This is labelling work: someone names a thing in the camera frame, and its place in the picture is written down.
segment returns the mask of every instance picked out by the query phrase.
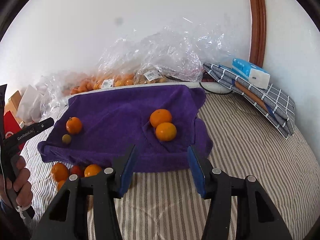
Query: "metal screw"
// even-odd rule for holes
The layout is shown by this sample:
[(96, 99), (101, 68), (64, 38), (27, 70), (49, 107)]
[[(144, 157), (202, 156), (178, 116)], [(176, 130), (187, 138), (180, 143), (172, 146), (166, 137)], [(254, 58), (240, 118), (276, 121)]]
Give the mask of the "metal screw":
[(74, 180), (78, 179), (78, 176), (76, 174), (72, 174), (72, 175), (69, 176), (69, 179), (71, 181), (74, 181)]
[(220, 174), (221, 173), (221, 170), (220, 169), (218, 169), (218, 168), (214, 168), (214, 169), (212, 169), (212, 173), (213, 174)]
[(105, 168), (105, 169), (104, 169), (104, 173), (105, 173), (105, 174), (111, 174), (111, 173), (113, 173), (113, 168)]
[(256, 178), (254, 176), (250, 175), (250, 176), (247, 177), (247, 180), (250, 181), (250, 182), (255, 182)]

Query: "bed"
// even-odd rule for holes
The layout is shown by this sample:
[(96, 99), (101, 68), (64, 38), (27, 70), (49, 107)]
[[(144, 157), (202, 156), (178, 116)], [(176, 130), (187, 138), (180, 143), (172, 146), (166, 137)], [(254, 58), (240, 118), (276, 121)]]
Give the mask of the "bed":
[[(297, 127), (293, 136), (284, 139), (257, 109), (234, 93), (208, 94), (198, 117), (205, 122), (213, 141), (209, 156), (212, 165), (234, 177), (254, 175), (278, 208), (293, 239), (303, 239), (320, 215), (320, 168)], [(37, 144), (51, 130), (29, 140), (21, 152), (31, 171), (34, 193), (36, 215), (29, 225), (31, 231), (57, 193), (50, 176), (54, 163), (43, 163), (37, 150)], [(235, 239), (236, 198), (231, 202), (229, 239)], [(92, 203), (89, 197), (89, 239), (95, 239)], [(135, 173), (128, 192), (115, 200), (126, 240), (201, 239), (209, 203), (196, 192), (190, 170)]]

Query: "sleeve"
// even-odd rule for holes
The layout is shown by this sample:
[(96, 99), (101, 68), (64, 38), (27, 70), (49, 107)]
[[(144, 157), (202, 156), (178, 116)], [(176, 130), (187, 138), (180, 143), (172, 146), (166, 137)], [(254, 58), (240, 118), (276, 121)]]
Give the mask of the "sleeve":
[(0, 209), (4, 213), (10, 228), (21, 234), (20, 239), (30, 239), (30, 233), (20, 217), (20, 214), (15, 209), (7, 206), (2, 200), (0, 201)]

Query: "cardboard box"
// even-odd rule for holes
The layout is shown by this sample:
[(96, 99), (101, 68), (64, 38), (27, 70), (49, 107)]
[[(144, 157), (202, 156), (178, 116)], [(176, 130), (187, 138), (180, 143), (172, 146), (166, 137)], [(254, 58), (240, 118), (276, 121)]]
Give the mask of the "cardboard box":
[(9, 98), (8, 103), (4, 106), (4, 114), (6, 112), (10, 111), (18, 124), (20, 124), (22, 122), (22, 120), (20, 118), (16, 117), (20, 101), (21, 101), (21, 95), (20, 95), (19, 91), (16, 91)]

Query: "human hand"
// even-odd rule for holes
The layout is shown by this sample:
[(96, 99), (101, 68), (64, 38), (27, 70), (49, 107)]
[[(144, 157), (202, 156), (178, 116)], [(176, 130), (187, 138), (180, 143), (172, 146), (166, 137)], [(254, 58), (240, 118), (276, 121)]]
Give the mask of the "human hand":
[[(33, 193), (31, 191), (31, 183), (28, 181), (30, 178), (30, 171), (25, 167), (26, 162), (22, 156), (17, 161), (17, 168), (20, 171), (17, 179), (13, 183), (13, 189), (19, 192), (19, 195), (17, 196), (17, 204), (21, 207), (27, 207), (30, 205)], [(12, 188), (11, 181), (7, 178), (7, 189)], [(7, 206), (11, 207), (10, 201), (7, 197), (7, 195), (4, 192), (4, 179), (3, 176), (0, 175), (0, 197), (4, 201), (4, 203), (7, 204)]]

